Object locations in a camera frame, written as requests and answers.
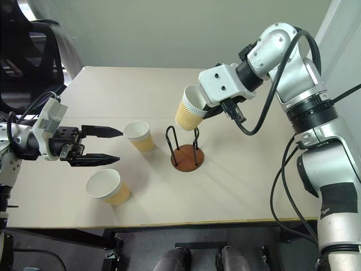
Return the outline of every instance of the dark floor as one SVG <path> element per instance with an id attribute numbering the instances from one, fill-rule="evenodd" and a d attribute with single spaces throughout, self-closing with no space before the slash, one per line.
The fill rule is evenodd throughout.
<path id="1" fill-rule="evenodd" d="M 87 231 L 99 235 L 103 233 L 101 229 Z M 10 230 L 8 232 L 14 236 L 16 248 L 38 248 L 57 253 L 68 271 L 101 271 L 105 255 L 103 249 L 52 241 Z M 276 227 L 144 230 L 122 233 L 121 237 L 124 240 L 122 262 L 127 271 L 152 270 L 161 255 L 179 242 L 225 241 L 229 246 L 240 249 L 254 271 L 269 270 L 262 261 L 261 246 L 265 244 L 280 255 L 282 270 L 313 270 L 318 257 L 317 248 L 307 240 L 279 244 Z M 215 270 L 216 252 L 192 250 L 191 270 Z M 41 271 L 61 270 L 57 262 L 47 255 L 16 252 L 13 270 L 23 271 L 26 266 L 38 267 Z"/>

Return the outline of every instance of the yellow paper cup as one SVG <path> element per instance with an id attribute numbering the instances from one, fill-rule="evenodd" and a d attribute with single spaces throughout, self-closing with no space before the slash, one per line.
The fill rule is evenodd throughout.
<path id="1" fill-rule="evenodd" d="M 125 202 L 130 195 L 128 186 L 114 169 L 103 169 L 90 177 L 86 191 L 93 198 L 116 205 Z"/>
<path id="2" fill-rule="evenodd" d="M 138 149 L 138 151 L 151 151 L 154 143 L 149 130 L 149 125 L 145 121 L 133 121 L 124 127 L 123 134 Z"/>
<path id="3" fill-rule="evenodd" d="M 175 123 L 185 131 L 196 129 L 207 113 L 207 111 L 202 110 L 205 105 L 206 101 L 199 86 L 187 86 L 175 114 Z"/>

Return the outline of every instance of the table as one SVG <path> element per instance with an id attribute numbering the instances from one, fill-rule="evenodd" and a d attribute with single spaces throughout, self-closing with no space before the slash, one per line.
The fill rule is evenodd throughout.
<path id="1" fill-rule="evenodd" d="M 9 204 L 8 227 L 13 228 L 129 228 L 228 222 L 273 221 L 270 189 L 288 140 L 293 134 L 278 102 L 272 103 L 261 131 L 244 135 L 224 114 L 199 125 L 203 165 L 194 172 L 175 170 L 165 129 L 184 88 L 197 83 L 199 69 L 86 67 L 62 96 L 69 106 L 62 126 L 102 125 L 122 130 L 133 120 L 149 123 L 156 147 L 138 152 L 125 137 L 88 137 L 85 153 L 120 156 L 102 167 L 72 168 L 66 162 L 23 161 Z M 270 83 L 240 106 L 255 125 Z M 193 140 L 192 132 L 175 126 L 180 145 Z M 89 177 L 102 168 L 121 173 L 131 197 L 120 206 L 87 195 Z M 303 188 L 296 158 L 287 168 L 294 201 L 305 217 L 318 215 L 320 202 Z M 285 220 L 297 218 L 281 185 L 274 197 L 276 213 Z"/>

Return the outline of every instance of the office chair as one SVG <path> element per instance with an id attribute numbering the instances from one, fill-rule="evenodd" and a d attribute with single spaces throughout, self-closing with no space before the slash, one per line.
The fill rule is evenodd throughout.
<path id="1" fill-rule="evenodd" d="M 21 115 L 41 94 L 64 91 L 63 67 L 51 28 L 28 21 L 16 0 L 1 0 L 0 111 Z M 40 113 L 40 101 L 29 114 Z"/>

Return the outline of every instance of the black wire cup stand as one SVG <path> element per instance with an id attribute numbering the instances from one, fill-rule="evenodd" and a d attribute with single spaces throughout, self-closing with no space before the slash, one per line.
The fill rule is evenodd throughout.
<path id="1" fill-rule="evenodd" d="M 175 140 L 175 144 L 177 148 L 173 150 L 173 147 L 170 143 L 170 139 L 168 136 L 169 130 L 173 130 L 173 136 Z M 165 138 L 167 140 L 170 152 L 171 152 L 171 164 L 173 167 L 182 172 L 190 172 L 199 168 L 204 161 L 204 153 L 200 148 L 198 148 L 198 138 L 199 138 L 199 130 L 198 128 L 194 129 L 195 139 L 193 140 L 193 144 L 187 144 L 179 146 L 177 135 L 175 133 L 175 129 L 173 126 L 169 126 L 165 132 Z"/>

